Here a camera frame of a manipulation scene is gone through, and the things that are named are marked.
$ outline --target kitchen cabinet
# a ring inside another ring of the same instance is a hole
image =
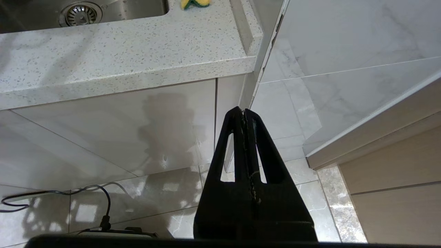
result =
[[[210,79],[13,111],[143,176],[211,162],[215,87]]]
[[[68,190],[134,177],[9,110],[0,111],[0,171],[3,196],[28,191],[23,188]]]

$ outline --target power cord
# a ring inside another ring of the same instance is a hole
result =
[[[30,196],[30,195],[39,195],[39,194],[46,194],[46,193],[56,193],[56,194],[61,194],[61,195],[75,195],[78,194],[80,192],[85,191],[88,188],[99,188],[101,189],[107,196],[107,211],[106,211],[106,215],[103,216],[103,218],[101,219],[101,224],[100,224],[100,228],[103,231],[107,231],[110,229],[110,216],[109,216],[109,211],[110,211],[110,196],[109,193],[107,193],[107,191],[100,185],[89,185],[87,187],[81,188],[75,192],[71,192],[71,193],[65,193],[62,191],[58,191],[58,190],[45,190],[45,191],[38,191],[38,192],[32,192],[32,193],[24,193],[24,194],[18,194],[18,195],[11,195],[8,197],[5,197],[1,200],[1,203],[6,205],[6,206],[11,206],[11,207],[22,207],[19,209],[13,209],[13,210],[0,210],[0,213],[13,213],[13,212],[17,212],[17,211],[21,211],[23,209],[29,208],[29,204],[12,204],[12,203],[7,203],[5,202],[6,200],[10,200],[10,199],[14,199],[14,198],[18,198],[18,197],[24,197],[24,196]]]

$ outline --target black cable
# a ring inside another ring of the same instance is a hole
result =
[[[0,213],[13,213],[13,212],[17,212],[17,211],[20,211],[20,210],[23,210],[23,209],[26,209],[26,208],[29,207],[29,204],[6,203],[5,201],[9,200],[9,199],[14,199],[14,198],[23,197],[23,196],[30,196],[30,195],[39,195],[39,194],[45,194],[45,193],[56,193],[56,194],[62,194],[62,195],[75,195],[75,194],[78,194],[78,193],[80,193],[82,191],[85,191],[88,188],[100,188],[102,191],[104,191],[104,193],[107,196],[107,201],[108,201],[107,212],[106,212],[106,215],[108,216],[109,215],[109,211],[110,211],[110,196],[109,196],[109,193],[107,193],[107,191],[103,187],[101,187],[100,185],[90,185],[90,186],[81,188],[81,189],[79,189],[79,190],[77,190],[75,192],[71,192],[71,193],[65,193],[65,192],[61,192],[61,191],[58,191],[58,190],[45,190],[45,191],[38,191],[38,192],[32,192],[32,193],[24,193],[24,194],[19,194],[19,195],[11,195],[11,196],[3,198],[1,200],[1,203],[4,204],[4,205],[7,205],[7,206],[11,206],[11,207],[22,207],[22,208],[14,209],[14,210],[0,210]]]

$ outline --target black plastic object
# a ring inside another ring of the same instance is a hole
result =
[[[222,182],[233,133],[235,182]],[[257,150],[267,183],[261,182]],[[313,220],[265,125],[235,107],[225,115],[194,218],[195,239],[317,241]]]

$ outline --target cable plug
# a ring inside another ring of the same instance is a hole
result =
[[[110,230],[110,216],[104,215],[100,223],[100,231]]]

